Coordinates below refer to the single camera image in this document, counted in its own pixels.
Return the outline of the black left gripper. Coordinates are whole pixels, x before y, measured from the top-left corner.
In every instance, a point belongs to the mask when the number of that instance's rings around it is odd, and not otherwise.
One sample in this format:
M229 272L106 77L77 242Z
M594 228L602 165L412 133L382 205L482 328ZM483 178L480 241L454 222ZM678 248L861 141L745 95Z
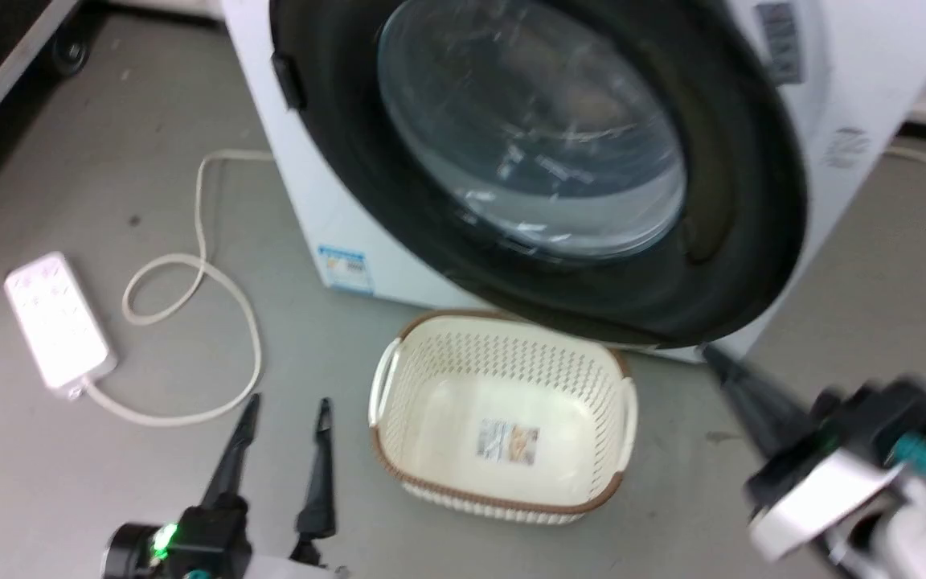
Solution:
M201 506L168 524L122 524L103 553L103 579L349 579L317 554L257 556L248 539L248 505L240 498L248 448L255 439L261 394L248 398ZM313 428L313 465L295 531L301 541L337 534L332 403L323 398Z

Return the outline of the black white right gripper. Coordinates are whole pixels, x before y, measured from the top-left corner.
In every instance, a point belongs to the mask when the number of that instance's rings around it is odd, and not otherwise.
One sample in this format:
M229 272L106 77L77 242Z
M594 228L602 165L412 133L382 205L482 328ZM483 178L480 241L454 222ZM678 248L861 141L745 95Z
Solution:
M762 459L745 483L748 535L778 561L926 563L926 382L903 376L812 406L715 343L699 355Z

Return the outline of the black round washer door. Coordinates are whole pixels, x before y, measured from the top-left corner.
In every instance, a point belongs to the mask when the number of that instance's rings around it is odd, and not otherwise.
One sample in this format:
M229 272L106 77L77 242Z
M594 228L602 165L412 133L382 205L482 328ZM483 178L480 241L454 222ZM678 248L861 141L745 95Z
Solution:
M805 241L793 119L730 0L268 0L283 95L438 276L618 346L728 337Z

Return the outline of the white front-load washing machine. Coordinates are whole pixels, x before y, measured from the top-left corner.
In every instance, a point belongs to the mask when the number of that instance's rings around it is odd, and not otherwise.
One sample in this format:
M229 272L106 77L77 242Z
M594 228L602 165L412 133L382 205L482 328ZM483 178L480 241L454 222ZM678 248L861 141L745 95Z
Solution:
M772 0L730 0L736 22L767 70L767 44L754 6L768 1ZM372 296L378 299L431 309L477 307L520 318L438 276L398 245L350 197L283 95L272 63L273 42L265 14L268 0L221 2L229 36L320 278L317 248L323 244L363 253L374 282ZM797 15L804 82L778 85L769 78L793 119L807 168L805 241L776 301L738 332L708 341L738 353L749 351L774 318L926 87L926 0L791 2ZM827 167L821 158L828 140L835 129L847 125L870 134L870 150L852 169ZM688 360L695 358L699 344L708 343L661 348L592 340Z

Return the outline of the cream perforated laundry basket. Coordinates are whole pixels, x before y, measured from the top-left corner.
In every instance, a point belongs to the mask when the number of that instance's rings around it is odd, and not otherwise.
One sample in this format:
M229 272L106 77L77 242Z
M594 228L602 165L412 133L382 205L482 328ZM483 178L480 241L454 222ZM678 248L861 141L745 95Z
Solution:
M482 419L540 428L535 464L479 458ZM376 458L417 499L565 525L620 488L639 404L618 351L491 311L434 310L386 346L367 421Z

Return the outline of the blue energy label sticker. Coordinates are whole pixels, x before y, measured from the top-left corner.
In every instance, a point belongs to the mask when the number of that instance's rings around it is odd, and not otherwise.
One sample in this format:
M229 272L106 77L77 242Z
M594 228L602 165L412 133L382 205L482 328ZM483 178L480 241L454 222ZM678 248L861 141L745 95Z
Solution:
M321 244L317 248L317 257L321 277L331 289L357 294L374 293L374 279L363 253Z

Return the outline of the printed basket label sticker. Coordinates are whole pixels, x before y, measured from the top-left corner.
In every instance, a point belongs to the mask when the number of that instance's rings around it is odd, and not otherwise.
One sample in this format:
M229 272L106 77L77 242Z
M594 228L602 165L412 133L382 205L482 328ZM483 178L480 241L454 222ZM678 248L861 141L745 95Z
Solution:
M477 430L475 454L486 461L533 466L540 428L501 419L482 419Z

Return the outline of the white power strip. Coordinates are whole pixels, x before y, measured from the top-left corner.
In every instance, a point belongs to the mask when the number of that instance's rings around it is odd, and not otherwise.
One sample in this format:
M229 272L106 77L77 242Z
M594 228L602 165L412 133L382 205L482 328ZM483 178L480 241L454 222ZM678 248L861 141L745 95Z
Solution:
M117 367L100 320L62 252L5 276L3 290L45 388L76 400Z

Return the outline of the grey round washer label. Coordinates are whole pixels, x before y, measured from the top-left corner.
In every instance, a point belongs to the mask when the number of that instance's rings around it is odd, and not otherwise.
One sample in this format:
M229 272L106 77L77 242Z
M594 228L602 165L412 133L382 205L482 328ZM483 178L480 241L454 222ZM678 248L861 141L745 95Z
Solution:
M831 134L821 161L827 167L852 169L868 154L870 143L870 134L863 128L839 127Z

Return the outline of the grey rectangular washer label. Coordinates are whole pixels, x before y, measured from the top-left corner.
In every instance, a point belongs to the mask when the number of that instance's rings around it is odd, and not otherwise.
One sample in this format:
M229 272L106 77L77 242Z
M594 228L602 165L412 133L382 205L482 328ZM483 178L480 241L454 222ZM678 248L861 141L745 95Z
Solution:
M768 49L768 73L775 84L802 84L802 54L797 15L791 0L772 0L754 6Z

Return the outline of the black caster wheel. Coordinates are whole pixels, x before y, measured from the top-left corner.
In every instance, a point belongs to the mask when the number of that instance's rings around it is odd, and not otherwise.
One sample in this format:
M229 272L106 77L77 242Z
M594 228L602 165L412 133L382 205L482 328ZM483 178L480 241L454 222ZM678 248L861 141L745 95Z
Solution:
M63 26L49 39L44 49L44 67L59 78L77 76L89 60L91 45L80 28Z

